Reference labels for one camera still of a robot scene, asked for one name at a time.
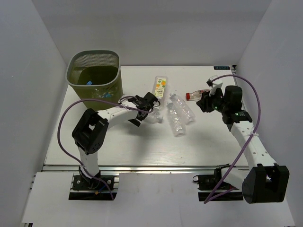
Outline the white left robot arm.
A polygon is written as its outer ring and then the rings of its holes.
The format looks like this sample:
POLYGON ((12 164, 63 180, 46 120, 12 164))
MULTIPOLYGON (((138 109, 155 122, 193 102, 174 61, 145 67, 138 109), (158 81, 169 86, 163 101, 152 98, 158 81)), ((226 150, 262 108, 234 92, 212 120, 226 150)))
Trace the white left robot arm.
POLYGON ((117 104, 102 111, 87 109, 72 132, 82 162, 79 173, 85 185, 94 189, 100 183, 98 150, 104 143, 107 130, 115 125, 129 121, 139 127, 159 103, 158 98, 148 92, 144 97, 124 96, 117 104))

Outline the dark blue corner label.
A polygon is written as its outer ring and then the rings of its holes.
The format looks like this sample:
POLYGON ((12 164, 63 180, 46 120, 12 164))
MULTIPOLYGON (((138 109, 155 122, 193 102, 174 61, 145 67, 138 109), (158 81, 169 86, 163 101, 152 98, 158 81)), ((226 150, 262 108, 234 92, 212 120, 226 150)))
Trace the dark blue corner label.
POLYGON ((229 66, 214 66, 214 70, 230 70, 229 66))

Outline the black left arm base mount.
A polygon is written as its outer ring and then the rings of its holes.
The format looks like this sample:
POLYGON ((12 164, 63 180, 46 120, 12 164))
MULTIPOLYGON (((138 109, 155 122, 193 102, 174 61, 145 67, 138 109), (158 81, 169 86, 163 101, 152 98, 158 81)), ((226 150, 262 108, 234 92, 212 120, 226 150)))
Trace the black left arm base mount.
POLYGON ((88 183, 80 174, 74 174, 69 192, 69 200, 112 201, 112 197, 115 199, 118 190, 119 176, 101 175, 100 178, 108 184, 111 192, 103 182, 92 179, 91 183, 88 183))

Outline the red cap clear bottle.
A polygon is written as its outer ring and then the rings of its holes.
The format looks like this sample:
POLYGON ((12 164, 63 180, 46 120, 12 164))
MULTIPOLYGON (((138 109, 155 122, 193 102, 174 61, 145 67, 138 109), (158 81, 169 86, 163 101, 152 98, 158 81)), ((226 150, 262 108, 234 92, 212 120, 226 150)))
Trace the red cap clear bottle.
POLYGON ((197 91, 194 91, 192 93, 186 93, 185 95, 185 98, 187 101, 199 101, 202 97, 202 94, 204 92, 209 92, 210 90, 209 89, 200 89, 200 90, 197 90, 197 91))

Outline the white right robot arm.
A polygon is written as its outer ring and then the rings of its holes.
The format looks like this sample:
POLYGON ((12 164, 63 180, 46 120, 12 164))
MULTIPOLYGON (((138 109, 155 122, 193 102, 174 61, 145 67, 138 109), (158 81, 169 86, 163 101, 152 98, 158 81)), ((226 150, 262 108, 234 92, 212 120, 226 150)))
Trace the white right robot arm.
POLYGON ((213 175, 200 178, 202 190, 217 190, 228 185, 242 192, 249 203, 283 202, 287 189, 289 170, 279 165, 266 151, 248 112, 242 108, 242 89, 227 86, 205 91, 196 103, 204 113, 218 111, 230 133, 236 138, 245 156, 249 173, 239 170, 234 165, 220 165, 213 175))

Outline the olive green mesh bin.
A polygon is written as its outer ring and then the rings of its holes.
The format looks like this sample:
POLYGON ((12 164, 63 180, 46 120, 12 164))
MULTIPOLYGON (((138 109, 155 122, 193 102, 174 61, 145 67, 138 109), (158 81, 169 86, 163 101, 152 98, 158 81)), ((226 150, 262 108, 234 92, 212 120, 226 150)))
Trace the olive green mesh bin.
POLYGON ((123 95, 121 64, 110 50, 88 50, 70 60, 66 81, 80 99, 98 99, 117 103, 123 95))

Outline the clear crumpled bottle large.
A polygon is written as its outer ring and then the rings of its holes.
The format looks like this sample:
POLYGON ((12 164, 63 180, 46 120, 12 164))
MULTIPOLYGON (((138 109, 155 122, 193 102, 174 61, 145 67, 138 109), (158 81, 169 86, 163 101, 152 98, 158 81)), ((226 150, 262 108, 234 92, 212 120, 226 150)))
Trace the clear crumpled bottle large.
POLYGON ((167 101, 167 110, 168 110, 168 121, 172 133, 175 137, 179 137, 186 134, 186 127, 183 124, 182 120, 178 116, 176 108, 172 101, 167 101))

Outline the clear crumpled bottle small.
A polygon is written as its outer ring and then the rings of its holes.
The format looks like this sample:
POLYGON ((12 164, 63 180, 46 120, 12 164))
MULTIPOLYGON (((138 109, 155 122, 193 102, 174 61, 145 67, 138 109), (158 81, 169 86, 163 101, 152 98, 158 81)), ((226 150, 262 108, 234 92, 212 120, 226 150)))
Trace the clear crumpled bottle small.
POLYGON ((186 104, 185 100, 176 93, 170 93, 169 95, 172 103, 176 107, 177 113, 183 119, 184 124, 189 125, 194 122, 196 116, 191 108, 186 104))

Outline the orange label juice bottle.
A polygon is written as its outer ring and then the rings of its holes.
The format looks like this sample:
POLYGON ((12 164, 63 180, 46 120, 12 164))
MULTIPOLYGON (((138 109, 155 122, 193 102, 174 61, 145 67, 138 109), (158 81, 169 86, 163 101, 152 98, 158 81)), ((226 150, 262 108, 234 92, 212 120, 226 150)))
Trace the orange label juice bottle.
POLYGON ((156 98, 160 103, 159 108, 162 108, 164 106, 166 93, 167 93, 167 84, 168 84, 168 77, 165 76, 155 77, 152 93, 156 96, 156 98))

